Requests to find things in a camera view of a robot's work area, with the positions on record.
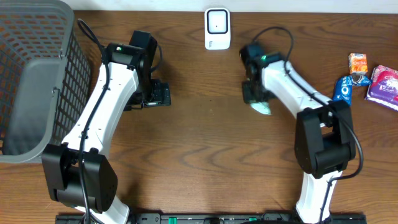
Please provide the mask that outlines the blue Oreo cookie pack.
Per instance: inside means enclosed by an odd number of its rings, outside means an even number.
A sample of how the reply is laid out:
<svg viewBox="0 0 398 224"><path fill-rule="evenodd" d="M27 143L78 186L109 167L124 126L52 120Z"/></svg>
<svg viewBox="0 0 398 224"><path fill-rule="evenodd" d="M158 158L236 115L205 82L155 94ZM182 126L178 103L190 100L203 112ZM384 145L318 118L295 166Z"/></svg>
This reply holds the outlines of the blue Oreo cookie pack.
<svg viewBox="0 0 398 224"><path fill-rule="evenodd" d="M354 86L369 86L372 81L366 75L351 74L341 77L335 84L333 101L343 100L351 104Z"/></svg>

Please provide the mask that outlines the mint green wipes pack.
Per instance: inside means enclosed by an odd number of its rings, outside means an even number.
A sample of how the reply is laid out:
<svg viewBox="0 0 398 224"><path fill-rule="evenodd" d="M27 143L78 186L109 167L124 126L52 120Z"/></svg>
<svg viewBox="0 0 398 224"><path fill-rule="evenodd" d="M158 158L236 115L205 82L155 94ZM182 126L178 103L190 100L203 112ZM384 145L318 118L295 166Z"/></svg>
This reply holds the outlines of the mint green wipes pack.
<svg viewBox="0 0 398 224"><path fill-rule="evenodd" d="M251 108L264 115L271 115L271 109L268 102L256 102L250 104Z"/></svg>

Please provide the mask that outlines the red purple Carefree pack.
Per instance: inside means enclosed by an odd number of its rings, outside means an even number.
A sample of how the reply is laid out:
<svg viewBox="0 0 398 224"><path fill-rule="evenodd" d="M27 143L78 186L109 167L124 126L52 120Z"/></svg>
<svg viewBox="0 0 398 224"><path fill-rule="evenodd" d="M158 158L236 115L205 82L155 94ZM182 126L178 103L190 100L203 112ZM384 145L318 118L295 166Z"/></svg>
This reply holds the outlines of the red purple Carefree pack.
<svg viewBox="0 0 398 224"><path fill-rule="evenodd" d="M365 99L397 111L397 70L378 65L371 81Z"/></svg>

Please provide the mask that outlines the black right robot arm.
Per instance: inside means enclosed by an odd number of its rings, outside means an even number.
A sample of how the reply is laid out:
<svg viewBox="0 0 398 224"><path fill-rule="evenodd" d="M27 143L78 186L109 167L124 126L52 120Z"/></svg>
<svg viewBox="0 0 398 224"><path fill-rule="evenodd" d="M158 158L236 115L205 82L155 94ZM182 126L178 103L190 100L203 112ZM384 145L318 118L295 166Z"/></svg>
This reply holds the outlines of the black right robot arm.
<svg viewBox="0 0 398 224"><path fill-rule="evenodd" d="M296 120L294 153L304 172L295 206L299 220L327 221L334 183L356 155L349 105L316 91L281 54L266 54L256 42L245 45L239 56L246 71L244 102L269 114L268 101L277 98Z"/></svg>

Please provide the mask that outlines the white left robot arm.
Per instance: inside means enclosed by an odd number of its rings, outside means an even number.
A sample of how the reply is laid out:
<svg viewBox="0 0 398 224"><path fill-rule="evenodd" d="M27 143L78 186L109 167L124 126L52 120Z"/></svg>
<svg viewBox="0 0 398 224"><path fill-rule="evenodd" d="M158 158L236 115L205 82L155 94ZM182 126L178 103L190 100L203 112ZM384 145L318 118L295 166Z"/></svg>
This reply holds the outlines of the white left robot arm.
<svg viewBox="0 0 398 224"><path fill-rule="evenodd" d="M95 89L61 144L42 154L50 198L84 212L81 223L129 223L130 209L116 196L118 177L108 161L123 111L171 104L168 83L152 78L156 39L136 30L128 44L102 48Z"/></svg>

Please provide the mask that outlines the orange tissue pack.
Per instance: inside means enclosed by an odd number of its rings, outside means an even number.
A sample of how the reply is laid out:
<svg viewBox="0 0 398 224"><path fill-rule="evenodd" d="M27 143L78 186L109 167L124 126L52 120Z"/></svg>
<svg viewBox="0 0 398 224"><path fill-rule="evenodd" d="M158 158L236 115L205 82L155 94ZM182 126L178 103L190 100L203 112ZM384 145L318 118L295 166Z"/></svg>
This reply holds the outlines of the orange tissue pack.
<svg viewBox="0 0 398 224"><path fill-rule="evenodd" d="M368 72L366 54L351 53L348 56L349 73L364 75Z"/></svg>

